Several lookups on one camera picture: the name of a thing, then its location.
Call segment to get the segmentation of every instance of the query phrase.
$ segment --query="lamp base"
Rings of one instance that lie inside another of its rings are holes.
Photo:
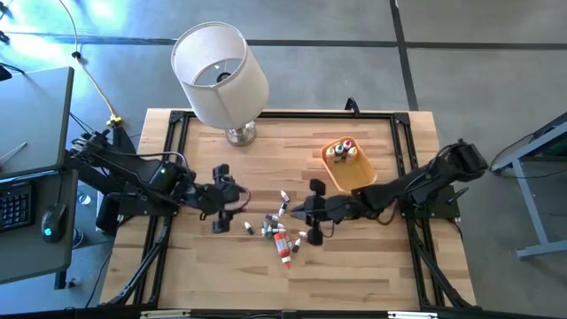
[[[224,135],[227,137],[229,144],[233,146],[247,146],[256,138],[256,125],[254,121],[251,121],[242,128],[225,129]]]

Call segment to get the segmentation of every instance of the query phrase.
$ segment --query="gray floor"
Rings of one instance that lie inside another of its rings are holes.
[[[239,2],[190,0],[67,0],[81,35],[176,38],[207,20],[226,21],[253,39],[395,41],[386,0]],[[399,0],[406,39],[412,42],[565,43],[567,2],[561,0]],[[57,1],[13,0],[0,21],[5,31],[73,33]],[[0,61],[28,71],[73,65],[73,45],[9,34]],[[270,83],[269,107],[340,109],[354,96],[366,110],[407,110],[396,48],[254,47]],[[149,107],[188,107],[170,70],[166,45],[81,45],[88,68],[130,135]],[[459,137],[487,159],[567,109],[565,51],[409,50],[420,110],[433,111],[441,144]],[[77,68],[72,111],[94,128],[108,112]],[[70,123],[69,139],[80,133]],[[534,174],[555,167],[533,167]],[[533,180],[552,238],[567,237],[566,175]],[[567,253],[518,261],[518,247],[535,233],[514,179],[487,175],[460,199],[462,230],[478,304],[486,309],[567,316]],[[97,243],[103,238],[94,240]],[[80,285],[54,292],[52,276],[0,286],[0,313],[84,307],[110,245],[77,250],[70,268]],[[23,296],[33,289],[41,298]],[[10,302],[18,296],[18,302]]]

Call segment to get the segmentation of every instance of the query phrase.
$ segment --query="lamp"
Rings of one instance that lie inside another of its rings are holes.
[[[175,43],[171,65],[202,122],[224,129],[235,146],[253,141],[268,80],[235,27],[206,22],[191,28]]]

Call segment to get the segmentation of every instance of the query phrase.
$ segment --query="wooden tabletop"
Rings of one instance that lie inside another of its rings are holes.
[[[140,153],[163,150],[170,111],[148,110]],[[418,161],[423,165],[439,148],[433,116],[429,112],[409,114]],[[309,195],[311,178],[326,182],[327,195],[337,192],[323,168],[320,149],[342,136],[352,136],[361,145],[377,170],[377,183],[397,178],[389,124],[356,119],[258,119],[256,124],[258,137],[254,143],[237,148],[227,144],[221,130],[191,120],[184,154],[197,172],[197,182],[211,183],[213,167],[227,163],[237,183],[251,190],[252,201],[246,213],[235,216],[231,232],[220,235],[211,230],[215,216],[201,222],[198,211],[181,209],[174,218],[159,307],[418,309],[408,232],[399,216],[388,226],[367,219],[341,222],[334,236],[324,239],[323,246],[304,242],[292,255],[291,270],[282,264],[273,240],[260,235],[264,215],[276,213],[282,202],[280,190],[290,196],[291,207]],[[391,213],[392,209],[387,209],[381,219],[386,220]],[[257,235],[248,235],[244,222],[251,223]],[[293,240],[298,231],[308,230],[289,212],[282,223]],[[136,217],[120,227],[101,302],[115,296],[134,274],[147,224],[148,218]],[[329,234],[329,223],[322,227]],[[440,268],[461,295],[474,304],[457,229],[447,221],[432,220],[431,231]],[[151,289],[152,271],[146,296]],[[433,300],[431,277],[427,270],[424,275]]]

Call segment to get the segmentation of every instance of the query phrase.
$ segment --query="small object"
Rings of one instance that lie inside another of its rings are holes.
[[[266,214],[266,219],[272,222],[279,222],[280,219],[274,214]]]
[[[274,240],[276,241],[277,253],[282,257],[282,263],[285,264],[287,269],[291,268],[290,247],[285,242],[284,234],[275,234]]]
[[[282,199],[285,203],[289,203],[290,202],[290,197],[287,196],[287,194],[285,193],[285,191],[280,191],[280,195],[282,195]]]
[[[12,158],[12,156],[14,156],[19,151],[21,151],[21,149],[26,147],[26,145],[27,145],[27,143],[24,142],[24,143],[20,144],[18,147],[16,147],[15,149],[7,152],[2,157],[0,157],[0,172],[2,171],[2,165],[4,165],[8,160],[10,160]]]
[[[270,226],[272,226],[272,229],[284,229],[285,225],[283,225],[282,223],[279,222],[272,222],[270,224]]]
[[[346,155],[345,163],[349,165],[353,164],[354,160],[356,160],[357,155],[358,155],[358,150],[356,149],[356,147],[351,148]]]
[[[285,213],[285,210],[287,209],[287,202],[283,202],[282,205],[280,206],[280,210],[277,212],[278,215],[283,215]]]
[[[335,163],[339,163],[343,159],[345,149],[342,144],[335,146]]]
[[[295,244],[293,245],[293,248],[291,249],[292,252],[297,253],[299,251],[299,246],[301,245],[301,239],[298,238],[298,240],[295,241]]]
[[[62,203],[50,205],[42,217],[42,237],[46,243],[55,244],[65,235],[67,206]]]
[[[347,153],[351,149],[351,147],[353,147],[353,141],[345,140],[343,142],[343,157],[345,157],[347,155]]]
[[[252,226],[250,226],[249,222],[245,222],[245,228],[246,228],[246,231],[248,231],[248,234],[254,235],[254,230],[252,229]]]
[[[287,233],[285,233],[285,241],[287,242],[287,246],[290,247],[290,249],[292,249],[292,248],[293,248],[293,243],[292,243],[292,241],[291,241],[290,236],[289,236]]]
[[[333,165],[335,163],[335,148],[330,147],[325,152],[325,162],[327,165]]]
[[[77,200],[81,205],[88,205],[90,204],[90,196],[89,194],[85,193],[84,191],[77,191]]]

